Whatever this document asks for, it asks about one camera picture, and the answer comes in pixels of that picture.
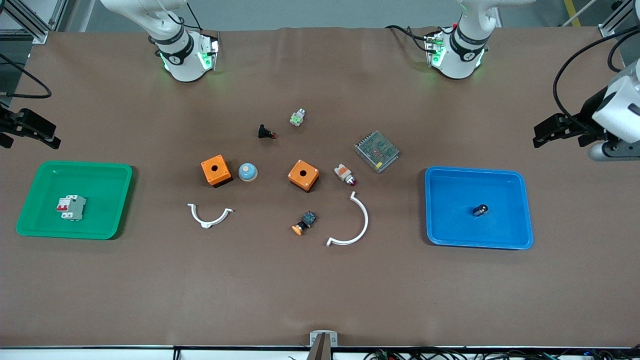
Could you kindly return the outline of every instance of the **white plastic bracket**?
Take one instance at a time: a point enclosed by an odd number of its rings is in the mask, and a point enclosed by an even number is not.
[[[367,230],[367,226],[369,226],[369,214],[367,213],[367,209],[365,209],[364,204],[362,204],[362,202],[360,202],[360,200],[356,199],[356,192],[352,192],[351,193],[351,197],[350,197],[351,201],[355,202],[356,204],[358,204],[358,206],[360,206],[360,209],[362,210],[362,213],[364,214],[364,228],[362,229],[362,231],[360,231],[360,235],[356,236],[355,238],[351,239],[351,240],[346,240],[346,241],[342,241],[342,240],[337,240],[334,238],[329,238],[329,241],[326,242],[326,246],[329,247],[331,246],[331,244],[336,244],[336,245],[351,245],[352,243],[358,241],[362,235],[364,235],[364,232]]]
[[[225,209],[225,211],[222,213],[222,215],[220,215],[219,218],[217,218],[216,220],[213,221],[202,221],[200,220],[200,218],[198,217],[198,214],[196,213],[196,206],[194,204],[187,204],[187,206],[189,206],[191,208],[191,215],[193,215],[193,218],[196,219],[197,222],[200,223],[200,226],[202,226],[203,229],[208,229],[210,227],[212,227],[213,225],[217,225],[219,223],[222,222],[222,220],[224,220],[227,215],[229,215],[229,213],[233,213],[233,209]]]

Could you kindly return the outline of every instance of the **blue tray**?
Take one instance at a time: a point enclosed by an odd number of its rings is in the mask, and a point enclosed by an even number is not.
[[[437,245],[526,250],[533,231],[524,178],[515,171],[431,167],[424,174],[427,236]],[[479,217],[472,210],[486,204]]]

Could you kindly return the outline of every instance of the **yellow floor line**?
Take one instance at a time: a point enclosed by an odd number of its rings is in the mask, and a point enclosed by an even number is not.
[[[569,13],[569,17],[575,15],[575,6],[573,5],[572,0],[564,0],[564,6],[566,7],[566,12]],[[578,20],[578,18],[575,18],[573,21],[571,21],[571,25],[580,26],[580,20]]]

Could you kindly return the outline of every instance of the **wire bundle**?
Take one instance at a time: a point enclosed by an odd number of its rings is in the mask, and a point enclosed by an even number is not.
[[[190,29],[198,29],[200,31],[202,31],[202,27],[200,26],[200,21],[198,21],[198,18],[196,17],[196,14],[193,13],[193,10],[191,9],[191,4],[187,3],[187,7],[189,8],[189,12],[191,13],[191,16],[193,16],[193,20],[196,20],[196,24],[198,26],[191,26],[191,25],[186,25],[184,23],[184,18],[183,17],[179,17],[178,19],[180,19],[180,21],[174,19],[171,14],[169,13],[169,11],[167,11],[166,8],[164,8],[164,5],[162,4],[162,2],[160,2],[160,0],[156,0],[158,2],[158,4],[160,5],[160,7],[162,8],[162,10],[166,13],[167,16],[169,16],[169,19],[171,19],[171,21],[173,21],[174,23],[178,24],[178,25],[182,25],[185,28],[190,28]]]
[[[522,350],[508,350],[506,352],[475,353],[472,359],[470,354],[462,354],[460,348],[439,348],[439,347],[419,347],[419,348],[379,348],[369,352],[363,360],[558,360],[564,355],[590,356],[593,360],[638,360],[640,359],[640,345],[630,349],[616,350],[595,350],[567,348],[556,356],[549,355],[543,351],[524,352]]]
[[[413,31],[411,30],[411,27],[410,27],[410,26],[407,26],[407,27],[406,27],[406,30],[405,30],[405,29],[403,29],[403,28],[401,28],[401,27],[399,27],[398,25],[389,25],[389,26],[387,26],[385,29],[397,29],[397,30],[401,31],[401,32],[402,32],[402,33],[404,33],[406,36],[410,37],[410,38],[413,40],[413,43],[414,43],[414,44],[415,44],[415,45],[416,45],[420,50],[424,51],[425,53],[429,53],[429,54],[435,54],[436,52],[435,52],[434,50],[426,49],[425,47],[422,47],[422,46],[420,45],[420,43],[418,43],[418,40],[420,40],[420,41],[424,41],[424,40],[425,40],[425,38],[430,37],[430,36],[433,36],[434,34],[437,34],[437,33],[439,33],[439,32],[442,32],[442,31],[443,31],[443,29],[442,29],[440,26],[438,26],[438,29],[437,29],[437,30],[432,31],[432,32],[430,32],[430,33],[426,33],[424,36],[419,37],[419,36],[417,36],[417,35],[414,35],[414,34],[413,34]]]

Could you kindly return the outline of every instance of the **orange push button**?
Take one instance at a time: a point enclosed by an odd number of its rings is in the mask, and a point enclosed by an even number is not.
[[[204,176],[207,178],[207,182],[215,188],[233,180],[231,172],[229,171],[227,163],[222,155],[214,156],[209,160],[203,161],[202,171],[204,171]]]
[[[298,160],[298,162],[289,172],[289,181],[302,190],[309,192],[318,180],[319,176],[320,172],[318,171],[318,169],[314,168],[308,163],[305,163],[302,160]]]

